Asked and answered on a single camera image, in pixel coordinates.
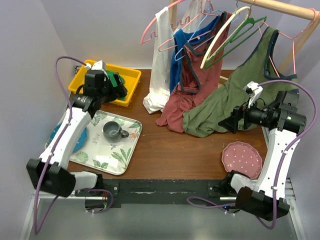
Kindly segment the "olive green tank top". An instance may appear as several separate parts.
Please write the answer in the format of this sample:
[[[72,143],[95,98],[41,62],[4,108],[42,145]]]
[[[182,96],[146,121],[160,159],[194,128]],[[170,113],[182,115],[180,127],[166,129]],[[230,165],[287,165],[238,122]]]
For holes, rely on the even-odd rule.
[[[187,134],[203,138],[213,132],[225,133],[226,129],[218,123],[229,117],[235,106],[249,99],[244,87],[251,81],[258,84],[271,80],[297,82],[297,75],[283,75],[270,61],[278,36],[277,29],[267,27],[253,52],[225,84],[214,90],[202,104],[183,114],[182,126]]]

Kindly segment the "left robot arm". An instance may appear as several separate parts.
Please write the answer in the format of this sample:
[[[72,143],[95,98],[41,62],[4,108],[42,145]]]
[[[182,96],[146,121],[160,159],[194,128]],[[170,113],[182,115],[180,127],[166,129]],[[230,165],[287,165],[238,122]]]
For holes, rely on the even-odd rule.
[[[37,193],[43,191],[68,197],[73,191],[83,189],[92,196],[103,192],[104,184],[98,174],[91,171],[71,173],[68,165],[82,132],[102,103],[123,98],[127,92],[117,72],[113,73],[113,78],[103,70],[86,72],[84,83],[68,103],[65,118],[49,146],[39,158],[27,162],[26,169]]]

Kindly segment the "bright green tank top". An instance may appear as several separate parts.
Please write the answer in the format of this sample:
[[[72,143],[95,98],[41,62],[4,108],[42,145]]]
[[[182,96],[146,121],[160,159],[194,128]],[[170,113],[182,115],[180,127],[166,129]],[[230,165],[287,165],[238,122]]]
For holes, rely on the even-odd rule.
[[[124,78],[118,73],[113,71],[106,71],[108,78],[110,79],[113,89],[117,94],[118,100],[124,100],[128,94],[128,90],[125,87],[125,80]]]

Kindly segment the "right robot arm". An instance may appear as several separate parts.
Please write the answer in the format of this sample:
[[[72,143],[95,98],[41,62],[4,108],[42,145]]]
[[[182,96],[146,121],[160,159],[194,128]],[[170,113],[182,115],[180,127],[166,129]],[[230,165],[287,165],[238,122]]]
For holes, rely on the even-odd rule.
[[[230,169],[220,181],[219,188],[227,196],[236,195],[235,208],[273,223],[290,210],[290,206],[284,202],[285,181],[307,118],[297,112],[297,92],[279,91],[275,100],[263,109],[258,108],[254,102],[256,99],[252,95],[218,124],[234,134],[238,131],[240,120],[244,121],[244,129],[252,124],[268,128],[267,154],[260,175],[256,182],[252,182],[252,177],[244,167],[236,169],[233,163],[229,163]]]

